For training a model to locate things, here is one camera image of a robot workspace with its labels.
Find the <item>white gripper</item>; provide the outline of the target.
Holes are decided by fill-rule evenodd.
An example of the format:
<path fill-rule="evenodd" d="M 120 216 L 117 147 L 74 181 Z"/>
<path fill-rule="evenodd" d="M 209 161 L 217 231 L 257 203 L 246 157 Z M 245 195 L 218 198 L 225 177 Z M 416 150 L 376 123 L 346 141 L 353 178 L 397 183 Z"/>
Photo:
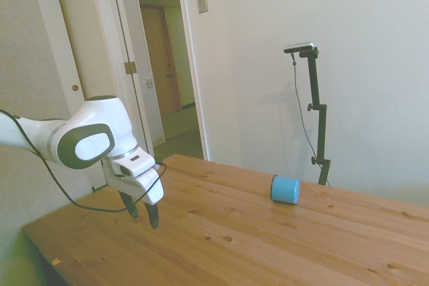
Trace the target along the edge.
<path fill-rule="evenodd" d="M 133 198 L 140 198 L 148 214 L 153 229 L 159 226 L 160 218 L 157 203 L 164 196 L 155 159 L 143 149 L 131 151 L 116 157 L 102 159 L 103 172 L 107 183 L 119 190 L 119 195 L 133 219 L 139 216 Z"/>

